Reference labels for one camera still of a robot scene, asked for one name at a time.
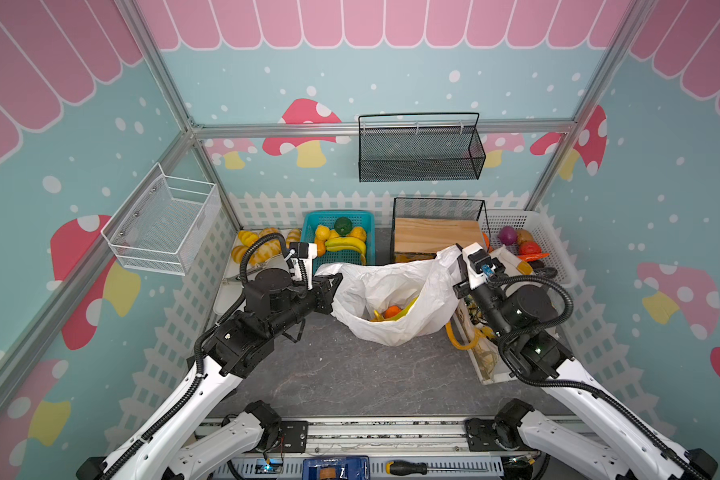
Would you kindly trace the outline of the white canvas tote bag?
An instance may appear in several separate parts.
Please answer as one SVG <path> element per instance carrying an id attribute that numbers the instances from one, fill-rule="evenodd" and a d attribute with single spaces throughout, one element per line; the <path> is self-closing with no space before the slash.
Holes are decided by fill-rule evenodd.
<path id="1" fill-rule="evenodd" d="M 508 275 L 515 276 L 509 272 L 509 265 L 502 261 L 498 253 L 488 253 L 492 257 L 501 260 Z M 478 310 L 478 307 L 469 296 L 459 300 L 460 303 L 454 314 L 454 319 L 447 326 L 448 336 L 452 344 L 461 350 L 469 352 L 478 376 L 484 384 L 517 379 L 499 357 L 498 350 L 492 343 L 493 331 L 482 324 L 482 313 Z M 549 333 L 558 340 L 552 329 L 549 330 Z M 556 378 L 524 379 L 532 382 L 547 382 Z"/>

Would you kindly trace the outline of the yellow banana bunch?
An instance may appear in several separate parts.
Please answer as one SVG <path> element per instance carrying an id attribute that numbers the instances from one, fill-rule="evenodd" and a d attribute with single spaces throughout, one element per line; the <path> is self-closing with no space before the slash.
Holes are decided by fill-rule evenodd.
<path id="1" fill-rule="evenodd" d="M 408 303 L 404 308 L 401 308 L 401 309 L 402 309 L 402 314 L 400 315 L 400 317 L 399 317 L 396 321 L 398 321 L 398 320 L 402 319 L 403 317 L 405 317 L 405 316 L 408 314 L 408 312 L 410 311 L 410 309 L 415 305 L 415 303 L 416 303 L 417 300 L 418 300 L 418 298 L 414 298 L 414 299 L 413 299 L 410 303 Z M 382 314 L 384 313 L 384 311 L 383 311 L 383 312 L 374 311 L 374 316 L 373 316 L 373 318 L 371 319 L 371 321 L 372 321 L 372 322 L 376 322 L 376 323 L 378 323 L 378 322 L 393 322 L 393 321 L 389 321 L 389 320 L 385 321 L 385 320 L 382 318 Z"/>

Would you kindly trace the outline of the orange fruit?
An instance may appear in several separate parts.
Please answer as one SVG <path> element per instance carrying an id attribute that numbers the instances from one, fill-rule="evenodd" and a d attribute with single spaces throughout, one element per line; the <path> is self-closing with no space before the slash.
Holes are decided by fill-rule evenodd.
<path id="1" fill-rule="evenodd" d="M 402 314 L 402 309 L 398 306 L 391 306 L 382 314 L 382 318 L 387 321 L 396 321 Z"/>

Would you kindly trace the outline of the white plastic grocery bag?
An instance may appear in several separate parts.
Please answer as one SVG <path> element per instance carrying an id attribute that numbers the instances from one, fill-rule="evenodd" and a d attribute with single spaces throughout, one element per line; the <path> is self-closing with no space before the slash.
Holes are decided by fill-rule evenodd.
<path id="1" fill-rule="evenodd" d="M 430 260 L 384 266 L 334 263 L 320 266 L 317 273 L 342 276 L 332 302 L 336 320 L 362 340 L 394 347 L 433 334 L 450 321 L 459 303 L 453 289 L 462 279 L 459 257 L 458 247 L 450 246 Z M 418 300 L 402 319 L 371 321 L 374 311 L 404 308 L 414 298 Z"/>

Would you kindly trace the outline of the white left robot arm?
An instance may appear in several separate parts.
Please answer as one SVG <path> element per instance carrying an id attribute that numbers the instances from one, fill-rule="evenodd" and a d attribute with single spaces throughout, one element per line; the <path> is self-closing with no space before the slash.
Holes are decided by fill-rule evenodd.
<path id="1" fill-rule="evenodd" d="M 251 247 L 281 245 L 286 269 L 247 276 L 251 252 L 240 263 L 242 292 L 216 325 L 194 345 L 194 363 L 164 403 L 123 445 L 105 457 L 90 457 L 79 479 L 200 479 L 239 453 L 267 453 L 280 439 L 281 417 L 263 401 L 249 404 L 227 425 L 203 439 L 188 440 L 208 414 L 268 356 L 279 337 L 303 326 L 313 313 L 329 314 L 342 281 L 339 274 L 314 277 L 314 243 L 287 244 L 267 234 Z"/>

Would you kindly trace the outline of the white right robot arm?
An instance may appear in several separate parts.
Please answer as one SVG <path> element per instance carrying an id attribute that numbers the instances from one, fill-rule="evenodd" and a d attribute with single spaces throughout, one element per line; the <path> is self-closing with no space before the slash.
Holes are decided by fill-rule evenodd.
<path id="1" fill-rule="evenodd" d="M 549 330 L 574 312 L 571 295 L 538 275 L 509 276 L 500 259 L 473 243 L 450 248 L 459 269 L 453 290 L 470 297 L 494 333 L 492 343 L 510 373 L 566 406 L 596 435 L 591 440 L 514 399 L 495 415 L 491 431 L 466 424 L 469 438 L 509 451 L 528 447 L 555 457 L 589 479 L 711 479 L 717 461 L 687 449 L 644 422 L 608 393 Z"/>

